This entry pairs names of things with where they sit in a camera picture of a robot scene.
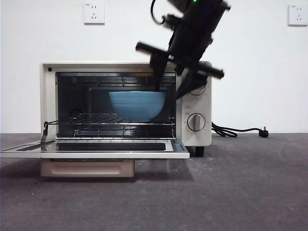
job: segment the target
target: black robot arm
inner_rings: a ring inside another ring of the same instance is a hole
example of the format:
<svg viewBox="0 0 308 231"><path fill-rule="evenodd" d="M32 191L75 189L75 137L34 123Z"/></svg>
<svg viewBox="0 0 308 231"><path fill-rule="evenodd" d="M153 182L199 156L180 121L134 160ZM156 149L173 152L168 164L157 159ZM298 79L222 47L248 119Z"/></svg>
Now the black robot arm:
<svg viewBox="0 0 308 231"><path fill-rule="evenodd" d="M151 55L150 66L156 77L155 90L159 90L168 62L176 64L176 72L182 75L188 68L187 76L177 91L177 99L186 93L206 85L208 76L223 78L222 70L214 69L199 62L206 48L212 43L211 35L222 15L230 7L223 0L168 0L182 11L183 17L168 14L162 24L174 31L167 51L138 42L136 50Z"/></svg>

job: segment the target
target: oven control knob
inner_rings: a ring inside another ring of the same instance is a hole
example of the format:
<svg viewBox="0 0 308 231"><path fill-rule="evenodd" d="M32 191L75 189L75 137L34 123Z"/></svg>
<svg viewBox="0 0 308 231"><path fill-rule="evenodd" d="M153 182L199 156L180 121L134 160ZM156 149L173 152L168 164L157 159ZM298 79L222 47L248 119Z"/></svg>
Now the oven control knob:
<svg viewBox="0 0 308 231"><path fill-rule="evenodd" d="M192 90L190 93L192 95L198 96L198 95L202 95L204 91L205 91L205 86L201 86L195 90Z"/></svg>
<svg viewBox="0 0 308 231"><path fill-rule="evenodd" d="M187 119L187 125L192 131L201 131L205 127L205 118L198 113L192 114Z"/></svg>

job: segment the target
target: power cord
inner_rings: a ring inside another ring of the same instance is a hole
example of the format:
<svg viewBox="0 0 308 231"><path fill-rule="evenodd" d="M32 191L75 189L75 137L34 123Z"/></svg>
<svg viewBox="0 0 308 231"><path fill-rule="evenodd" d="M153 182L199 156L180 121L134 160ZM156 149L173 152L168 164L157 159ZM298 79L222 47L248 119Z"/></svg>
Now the power cord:
<svg viewBox="0 0 308 231"><path fill-rule="evenodd" d="M264 130L259 129L259 128L249 128L249 129L240 130L240 129L234 129L234 128L220 127L212 122L212 130L222 137L228 136L228 137L236 138L237 134L234 131L237 131L237 132L259 131L260 137L266 138L269 136L269 131L266 130L266 127L264 127Z"/></svg>

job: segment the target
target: wall socket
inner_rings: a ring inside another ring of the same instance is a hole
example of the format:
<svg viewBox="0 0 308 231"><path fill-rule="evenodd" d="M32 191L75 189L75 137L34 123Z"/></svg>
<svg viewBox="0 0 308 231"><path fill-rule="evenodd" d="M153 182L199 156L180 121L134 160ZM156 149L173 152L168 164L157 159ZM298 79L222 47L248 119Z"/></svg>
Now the wall socket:
<svg viewBox="0 0 308 231"><path fill-rule="evenodd" d="M84 24L105 24L105 4L101 1L87 1L83 8Z"/></svg>
<svg viewBox="0 0 308 231"><path fill-rule="evenodd" d="M289 22L290 26L308 25L308 5L289 5Z"/></svg>

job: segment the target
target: oven door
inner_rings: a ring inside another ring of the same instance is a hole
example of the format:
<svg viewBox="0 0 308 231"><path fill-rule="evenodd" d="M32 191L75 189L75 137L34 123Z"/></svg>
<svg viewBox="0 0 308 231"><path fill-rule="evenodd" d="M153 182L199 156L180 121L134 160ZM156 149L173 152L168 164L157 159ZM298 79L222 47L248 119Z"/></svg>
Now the oven door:
<svg viewBox="0 0 308 231"><path fill-rule="evenodd" d="M1 151L0 156L46 159L187 159L190 154L182 142L176 139L57 139L9 148Z"/></svg>

